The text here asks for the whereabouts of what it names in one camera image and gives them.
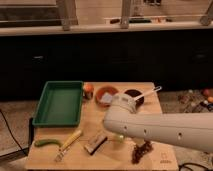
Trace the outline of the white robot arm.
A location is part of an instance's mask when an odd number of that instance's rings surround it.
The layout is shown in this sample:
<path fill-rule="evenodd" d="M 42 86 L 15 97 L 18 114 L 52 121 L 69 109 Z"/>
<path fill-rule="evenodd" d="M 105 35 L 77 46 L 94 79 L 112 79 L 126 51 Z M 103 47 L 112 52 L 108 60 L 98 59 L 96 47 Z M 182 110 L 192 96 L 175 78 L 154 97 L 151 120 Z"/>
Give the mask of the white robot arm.
<path fill-rule="evenodd" d="M 133 97 L 117 93 L 103 119 L 111 132 L 130 138 L 213 153 L 213 114 L 139 114 Z"/>

